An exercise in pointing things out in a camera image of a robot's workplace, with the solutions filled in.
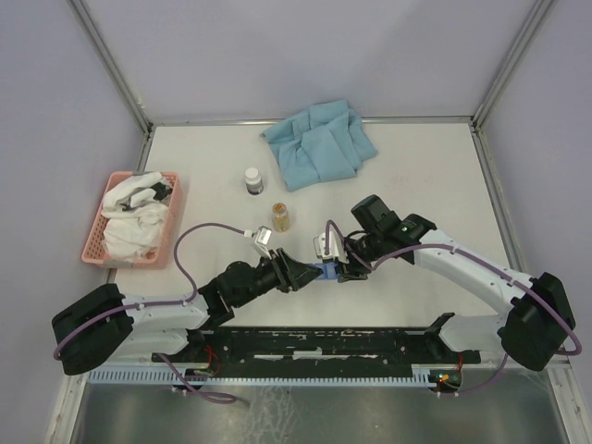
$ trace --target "bottle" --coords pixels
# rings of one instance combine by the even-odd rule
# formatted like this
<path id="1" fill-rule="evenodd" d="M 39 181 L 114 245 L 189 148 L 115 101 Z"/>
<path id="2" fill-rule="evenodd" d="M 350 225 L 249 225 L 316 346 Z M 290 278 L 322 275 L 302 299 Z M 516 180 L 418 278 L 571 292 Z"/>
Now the bottle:
<path id="1" fill-rule="evenodd" d="M 257 168 L 249 168 L 244 172 L 244 183 L 250 194 L 257 195 L 263 192 L 263 179 Z"/>
<path id="2" fill-rule="evenodd" d="M 290 228 L 290 215 L 288 208 L 283 203 L 276 203 L 271 210 L 271 221 L 274 230 L 280 233 L 287 231 Z"/>

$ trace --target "gray floor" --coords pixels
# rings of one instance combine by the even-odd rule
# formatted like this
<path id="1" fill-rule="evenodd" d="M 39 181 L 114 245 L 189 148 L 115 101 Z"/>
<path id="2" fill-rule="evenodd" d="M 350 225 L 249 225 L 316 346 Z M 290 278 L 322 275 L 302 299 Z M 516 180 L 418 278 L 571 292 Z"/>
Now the gray floor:
<path id="1" fill-rule="evenodd" d="M 465 370 L 467 387 L 487 372 Z M 214 405 L 166 388 L 88 386 L 73 443 L 567 443 L 545 374 L 507 370 L 488 390 L 224 387 Z"/>

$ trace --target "white bottle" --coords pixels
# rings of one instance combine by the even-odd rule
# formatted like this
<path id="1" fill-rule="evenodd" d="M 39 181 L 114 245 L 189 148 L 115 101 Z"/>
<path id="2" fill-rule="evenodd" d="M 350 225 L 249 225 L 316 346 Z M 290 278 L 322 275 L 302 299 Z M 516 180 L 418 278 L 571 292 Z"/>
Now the white bottle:
<path id="1" fill-rule="evenodd" d="M 250 194 L 257 195 L 263 192 L 263 179 L 257 168 L 249 168 L 244 172 L 244 183 Z"/>

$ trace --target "wall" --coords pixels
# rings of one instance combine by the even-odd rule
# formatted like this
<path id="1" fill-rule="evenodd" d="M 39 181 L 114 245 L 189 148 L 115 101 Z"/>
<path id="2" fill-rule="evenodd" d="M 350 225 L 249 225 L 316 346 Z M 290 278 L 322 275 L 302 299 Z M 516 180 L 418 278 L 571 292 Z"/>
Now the wall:
<path id="1" fill-rule="evenodd" d="M 534 0 L 87 0 L 155 123 L 471 116 Z"/>
<path id="2" fill-rule="evenodd" d="M 99 285 L 80 253 L 142 141 L 62 0 L 0 6 L 0 442 L 38 443 L 62 381 L 51 319 Z"/>
<path id="3" fill-rule="evenodd" d="M 592 3 L 558 2 L 486 134 L 528 270 L 560 277 L 584 354 L 573 368 L 592 407 Z"/>

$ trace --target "robotic hand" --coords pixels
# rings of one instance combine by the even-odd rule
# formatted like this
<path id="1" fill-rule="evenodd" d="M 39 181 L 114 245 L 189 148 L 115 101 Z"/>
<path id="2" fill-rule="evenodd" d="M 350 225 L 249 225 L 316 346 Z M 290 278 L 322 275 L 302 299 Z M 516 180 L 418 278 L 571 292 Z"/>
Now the robotic hand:
<path id="1" fill-rule="evenodd" d="M 351 212 L 362 230 L 343 237 L 329 221 L 326 231 L 314 240 L 317 256 L 324 262 L 336 262 L 340 282 L 368 279 L 385 260 L 402 257 L 456 282 L 497 312 L 489 316 L 446 313 L 425 329 L 429 335 L 438 335 L 438 342 L 450 351 L 504 350 L 519 364 L 536 371 L 558 353 L 568 334 L 576 345 L 573 354 L 581 351 L 572 332 L 572 310 L 556 277 L 544 273 L 532 278 L 494 265 L 462 248 L 421 216 L 400 220 L 375 195 Z M 329 230 L 330 224 L 339 240 Z M 199 349 L 203 347 L 201 331 L 216 329 L 234 317 L 233 307 L 272 289 L 297 291 L 323 273 L 295 261 L 281 248 L 268 251 L 265 245 L 270 234 L 264 227 L 254 235 L 245 233 L 262 256 L 257 266 L 234 262 L 199 289 L 191 281 L 193 293 L 177 301 L 154 302 L 123 295 L 116 284 L 92 291 L 54 317 L 55 358 L 67 375 L 77 375 L 107 359 L 173 355 L 191 345 Z"/>

